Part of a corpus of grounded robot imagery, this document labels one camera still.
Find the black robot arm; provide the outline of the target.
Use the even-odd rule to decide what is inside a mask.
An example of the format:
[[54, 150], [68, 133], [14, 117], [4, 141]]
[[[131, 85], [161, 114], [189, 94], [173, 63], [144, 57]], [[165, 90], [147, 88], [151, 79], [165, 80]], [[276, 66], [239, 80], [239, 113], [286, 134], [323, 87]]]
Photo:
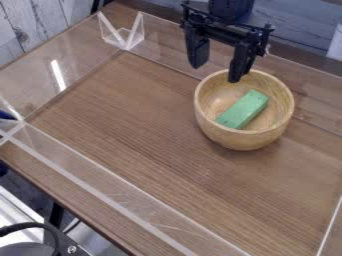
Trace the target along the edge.
[[229, 83], [238, 83], [250, 72], [256, 57], [268, 54], [268, 38], [275, 28], [271, 23], [248, 22], [254, 3], [255, 0], [183, 0], [180, 3], [180, 28], [189, 65], [199, 69], [207, 63], [212, 40], [231, 46]]

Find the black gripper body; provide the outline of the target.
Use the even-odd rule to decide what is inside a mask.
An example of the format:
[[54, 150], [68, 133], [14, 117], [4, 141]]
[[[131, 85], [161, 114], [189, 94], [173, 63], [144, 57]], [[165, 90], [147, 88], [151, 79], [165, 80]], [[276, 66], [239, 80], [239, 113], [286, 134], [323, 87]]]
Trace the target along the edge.
[[256, 56], [268, 54], [268, 37], [274, 26], [252, 20], [255, 0], [183, 0], [180, 27], [189, 23], [203, 29], [208, 39], [227, 45], [250, 43]]

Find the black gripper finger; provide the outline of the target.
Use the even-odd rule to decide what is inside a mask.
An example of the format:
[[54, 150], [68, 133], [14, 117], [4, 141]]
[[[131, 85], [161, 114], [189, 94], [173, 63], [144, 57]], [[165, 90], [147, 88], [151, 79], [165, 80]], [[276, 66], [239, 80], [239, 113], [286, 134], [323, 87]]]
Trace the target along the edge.
[[238, 83], [248, 73], [256, 58], [255, 47], [248, 43], [239, 43], [235, 47], [233, 57], [228, 69], [228, 81]]
[[209, 39], [203, 29], [192, 26], [189, 23], [184, 25], [185, 49], [188, 62], [193, 69], [201, 67], [209, 56]]

